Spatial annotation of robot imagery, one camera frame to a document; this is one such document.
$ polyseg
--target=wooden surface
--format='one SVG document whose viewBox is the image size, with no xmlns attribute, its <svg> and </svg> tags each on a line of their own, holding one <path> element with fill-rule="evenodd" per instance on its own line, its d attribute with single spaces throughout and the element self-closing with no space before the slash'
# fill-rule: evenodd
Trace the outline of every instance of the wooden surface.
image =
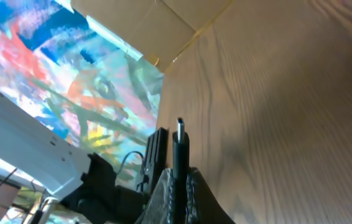
<svg viewBox="0 0 352 224">
<path fill-rule="evenodd" d="M 165 73 L 179 116 L 236 223 L 352 223 L 352 2 L 235 0 Z"/>
</svg>

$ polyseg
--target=black plastic part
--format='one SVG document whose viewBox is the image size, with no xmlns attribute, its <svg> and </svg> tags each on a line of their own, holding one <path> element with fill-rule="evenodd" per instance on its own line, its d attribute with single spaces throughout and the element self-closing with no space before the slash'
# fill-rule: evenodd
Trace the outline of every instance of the black plastic part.
<svg viewBox="0 0 352 224">
<path fill-rule="evenodd" d="M 95 153 L 88 156 L 91 163 L 88 173 L 81 177 L 83 184 L 60 203 L 84 215 L 92 224 L 134 223 L 148 198 L 125 187 L 115 187 L 116 173 L 111 164 Z"/>
<path fill-rule="evenodd" d="M 135 224 L 173 224 L 175 223 L 169 215 L 171 204 L 175 196 L 173 187 L 174 178 L 170 170 L 163 171 L 159 182 L 167 184 L 157 184 L 151 200 L 142 215 Z M 191 167 L 187 176 L 187 209 L 188 217 L 186 224 L 235 224 L 227 213 L 220 207 L 212 194 L 208 184 L 201 175 L 200 171 Z"/>
<path fill-rule="evenodd" d="M 172 135 L 173 139 L 173 159 L 174 167 L 172 169 L 172 177 L 174 180 L 175 205 L 172 213 L 174 224 L 183 223 L 186 216 L 187 191 L 186 182 L 187 175 L 190 170 L 190 138 L 188 134 L 184 134 L 184 140 L 180 143 L 177 139 L 177 133 Z"/>
<path fill-rule="evenodd" d="M 166 165 L 169 132 L 159 128 L 147 141 L 145 160 L 137 175 L 136 190 L 151 195 Z"/>
<path fill-rule="evenodd" d="M 34 213 L 34 217 L 32 217 L 32 220 L 30 222 L 30 224 L 38 224 L 40 219 L 42 218 L 42 215 L 43 215 L 43 211 L 41 210 L 37 210 L 35 213 Z"/>
</svg>

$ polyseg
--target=colorful painting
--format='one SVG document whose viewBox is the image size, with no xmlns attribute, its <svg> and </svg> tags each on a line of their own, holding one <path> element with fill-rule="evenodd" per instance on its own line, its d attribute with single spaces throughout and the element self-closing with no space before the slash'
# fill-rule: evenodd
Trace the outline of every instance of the colorful painting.
<svg viewBox="0 0 352 224">
<path fill-rule="evenodd" d="M 0 0 L 0 91 L 117 171 L 128 152 L 144 154 L 163 76 L 103 36 L 55 1 Z M 140 164 L 128 158 L 118 183 L 133 186 Z"/>
</svg>

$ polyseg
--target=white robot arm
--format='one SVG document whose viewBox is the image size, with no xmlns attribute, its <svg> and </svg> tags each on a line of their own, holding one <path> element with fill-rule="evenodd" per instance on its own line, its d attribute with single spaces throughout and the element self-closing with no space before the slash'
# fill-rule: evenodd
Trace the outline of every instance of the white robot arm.
<svg viewBox="0 0 352 224">
<path fill-rule="evenodd" d="M 93 224 L 134 223 L 165 168 L 167 131 L 148 138 L 137 190 L 115 185 L 117 174 L 99 155 L 59 138 L 0 93 L 0 158 L 42 183 L 67 209 Z M 33 223 L 40 223 L 42 211 Z"/>
<path fill-rule="evenodd" d="M 0 93 L 0 158 L 41 182 L 59 200 L 82 185 L 91 159 Z"/>
</svg>

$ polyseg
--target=metal pin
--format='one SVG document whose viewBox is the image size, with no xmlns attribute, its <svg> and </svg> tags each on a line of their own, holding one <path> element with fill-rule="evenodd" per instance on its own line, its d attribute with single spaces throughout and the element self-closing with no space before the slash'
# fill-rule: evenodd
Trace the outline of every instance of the metal pin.
<svg viewBox="0 0 352 224">
<path fill-rule="evenodd" d="M 184 121 L 182 118 L 177 119 L 177 141 L 179 143 L 184 141 Z"/>
</svg>

